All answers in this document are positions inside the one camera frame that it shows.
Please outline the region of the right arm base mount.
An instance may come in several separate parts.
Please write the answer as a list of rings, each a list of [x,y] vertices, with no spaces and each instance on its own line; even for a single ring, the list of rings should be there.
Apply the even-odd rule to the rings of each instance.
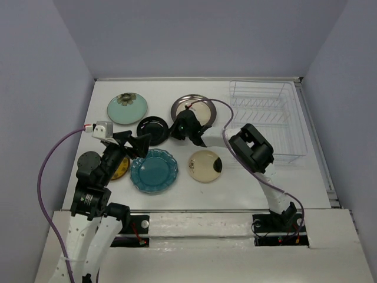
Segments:
[[[251,230],[255,246],[309,246],[305,225],[297,232],[301,213],[296,214],[293,223],[284,228],[278,228],[271,220],[270,214],[253,215]]]

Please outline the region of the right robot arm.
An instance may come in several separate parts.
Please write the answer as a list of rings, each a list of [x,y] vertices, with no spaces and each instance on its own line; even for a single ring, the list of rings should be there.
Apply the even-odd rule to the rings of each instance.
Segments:
[[[188,138],[200,147],[225,147],[232,156],[259,182],[267,199],[271,224],[277,231],[289,228],[297,213],[287,192],[276,187],[266,169],[273,164],[273,147],[251,124],[245,124],[235,135],[226,127],[202,126],[190,109],[182,111],[170,127],[170,136]]]

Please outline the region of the teal scalloped plate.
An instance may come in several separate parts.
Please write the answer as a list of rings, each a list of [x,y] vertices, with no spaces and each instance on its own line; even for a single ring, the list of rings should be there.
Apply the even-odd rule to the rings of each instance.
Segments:
[[[142,193],[159,194],[167,190],[178,175],[176,159],[166,150],[150,149],[145,158],[136,158],[130,167],[130,179]]]

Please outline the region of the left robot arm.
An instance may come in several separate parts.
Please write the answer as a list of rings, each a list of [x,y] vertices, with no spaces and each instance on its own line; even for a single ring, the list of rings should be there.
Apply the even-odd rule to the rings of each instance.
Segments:
[[[146,157],[149,134],[131,131],[101,135],[103,154],[83,153],[77,161],[77,184],[70,207],[65,248],[50,282],[93,282],[112,242],[130,227],[130,208],[109,201],[108,184],[127,157]]]

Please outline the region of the cream plate with black spot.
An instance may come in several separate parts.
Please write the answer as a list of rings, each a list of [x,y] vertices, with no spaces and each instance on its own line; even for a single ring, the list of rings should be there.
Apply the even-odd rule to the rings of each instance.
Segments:
[[[189,175],[196,181],[209,183],[216,180],[222,173],[221,158],[213,151],[199,150],[188,160]]]

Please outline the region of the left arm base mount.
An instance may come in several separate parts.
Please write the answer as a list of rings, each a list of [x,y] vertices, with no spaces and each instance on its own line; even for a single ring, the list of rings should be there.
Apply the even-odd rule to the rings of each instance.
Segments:
[[[130,223],[113,240],[112,248],[148,248],[150,215],[131,214]]]

